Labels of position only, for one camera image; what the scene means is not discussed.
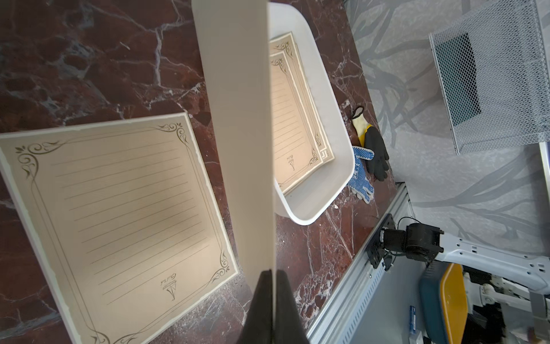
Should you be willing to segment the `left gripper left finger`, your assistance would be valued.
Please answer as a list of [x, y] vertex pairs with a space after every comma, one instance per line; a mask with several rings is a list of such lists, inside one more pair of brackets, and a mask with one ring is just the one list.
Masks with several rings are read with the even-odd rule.
[[269, 344], [272, 342], [273, 279], [272, 271], [259, 275], [238, 344]]

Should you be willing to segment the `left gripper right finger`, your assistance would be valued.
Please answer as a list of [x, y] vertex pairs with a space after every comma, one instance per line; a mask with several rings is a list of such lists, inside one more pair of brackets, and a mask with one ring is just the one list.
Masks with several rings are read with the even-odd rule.
[[281, 269], [276, 271], [275, 301], [274, 343], [309, 344], [296, 307], [288, 275]]

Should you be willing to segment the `white plastic storage box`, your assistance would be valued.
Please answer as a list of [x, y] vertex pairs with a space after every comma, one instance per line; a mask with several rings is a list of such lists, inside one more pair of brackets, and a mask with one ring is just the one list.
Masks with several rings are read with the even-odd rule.
[[269, 3], [276, 209], [310, 225], [352, 178], [352, 144], [309, 24]]

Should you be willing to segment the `beige stationery paper sheet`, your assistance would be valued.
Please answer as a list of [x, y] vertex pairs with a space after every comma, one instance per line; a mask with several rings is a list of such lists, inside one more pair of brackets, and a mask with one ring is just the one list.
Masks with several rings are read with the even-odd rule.
[[238, 272], [186, 112], [5, 133], [1, 175], [73, 343], [148, 343]]

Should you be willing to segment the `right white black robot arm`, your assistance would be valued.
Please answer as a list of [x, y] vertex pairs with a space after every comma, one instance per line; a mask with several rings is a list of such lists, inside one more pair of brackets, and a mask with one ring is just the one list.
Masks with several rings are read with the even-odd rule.
[[549, 294], [549, 258], [546, 256], [521, 255], [477, 244], [418, 222], [404, 230], [382, 229], [380, 243], [387, 251], [403, 254], [408, 259], [459, 264], [508, 279], [536, 294]]

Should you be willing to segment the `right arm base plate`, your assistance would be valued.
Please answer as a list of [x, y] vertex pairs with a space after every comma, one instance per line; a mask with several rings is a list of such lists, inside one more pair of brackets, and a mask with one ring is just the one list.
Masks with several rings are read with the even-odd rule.
[[398, 245], [397, 232], [392, 214], [387, 214], [373, 232], [365, 250], [368, 254], [369, 263], [375, 269], [383, 265], [384, 270], [387, 272], [391, 268], [395, 257], [392, 252], [395, 251]]

